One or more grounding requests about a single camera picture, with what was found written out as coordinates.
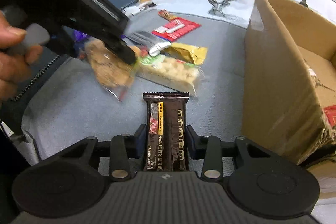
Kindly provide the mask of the person's left hand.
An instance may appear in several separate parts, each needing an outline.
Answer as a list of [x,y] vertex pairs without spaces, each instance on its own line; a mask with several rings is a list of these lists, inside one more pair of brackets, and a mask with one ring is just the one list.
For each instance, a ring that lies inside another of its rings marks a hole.
[[[11,48],[20,44],[26,31],[11,26],[1,15],[1,49]],[[43,52],[40,45],[31,46],[24,55],[10,56],[1,53],[1,101],[14,97],[17,93],[18,83],[25,81],[31,75],[30,65],[36,62]]]

